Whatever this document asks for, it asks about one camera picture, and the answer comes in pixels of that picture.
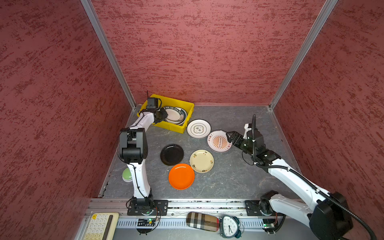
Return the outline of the orange sunburst plate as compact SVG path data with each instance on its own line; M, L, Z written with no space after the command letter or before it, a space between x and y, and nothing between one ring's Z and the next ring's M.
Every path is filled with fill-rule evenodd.
M222 130L212 131L207 137L207 144L216 153L228 152L232 147L232 144L228 142L226 132Z

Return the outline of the green rim HAO SHI plate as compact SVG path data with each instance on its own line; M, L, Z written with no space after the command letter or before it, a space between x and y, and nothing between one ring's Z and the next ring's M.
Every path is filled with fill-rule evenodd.
M184 109L171 106L166 106L164 109L168 114L165 119L166 122L181 126L186 121L187 112Z

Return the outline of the white flower motif plate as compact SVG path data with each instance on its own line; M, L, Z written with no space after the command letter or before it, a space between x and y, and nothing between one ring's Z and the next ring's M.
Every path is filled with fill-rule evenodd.
M188 124L187 133L195 139L203 139L211 133L211 125L201 119L193 120Z

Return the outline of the cream yellow plate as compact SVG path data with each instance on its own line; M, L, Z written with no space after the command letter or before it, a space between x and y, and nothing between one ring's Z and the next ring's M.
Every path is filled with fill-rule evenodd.
M215 160L210 152L197 150L191 154L189 163L195 172L206 173L213 168Z

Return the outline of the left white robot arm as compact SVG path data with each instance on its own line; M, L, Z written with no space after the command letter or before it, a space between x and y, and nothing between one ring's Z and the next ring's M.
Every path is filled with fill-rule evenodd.
M134 186L133 208L148 215L154 209L154 200L146 173L148 156L148 128L162 122L168 114L161 106L147 103L140 111L139 118L128 128L121 129L119 135L119 159L129 168Z

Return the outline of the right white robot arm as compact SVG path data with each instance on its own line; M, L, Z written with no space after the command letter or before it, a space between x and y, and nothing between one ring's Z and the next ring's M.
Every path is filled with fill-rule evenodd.
M255 166L279 179L302 200L297 202L269 191L259 201L263 215L286 215L309 227L320 240L339 240L353 228L345 197L340 193L331 194L295 171L278 154L266 148L259 131L248 131L245 137L235 131L228 132L226 138L234 147L250 155Z

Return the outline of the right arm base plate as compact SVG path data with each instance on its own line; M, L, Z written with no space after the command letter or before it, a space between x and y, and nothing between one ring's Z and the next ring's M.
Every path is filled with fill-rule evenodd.
M273 217L278 215L278 217L284 216L282 213L275 212L271 204L267 203L266 200L246 200L245 209L247 216L258 216L258 217Z

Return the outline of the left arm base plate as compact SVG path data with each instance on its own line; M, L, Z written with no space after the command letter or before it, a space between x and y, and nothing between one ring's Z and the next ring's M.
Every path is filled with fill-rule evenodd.
M168 200L133 199L128 206L128 216L166 216Z

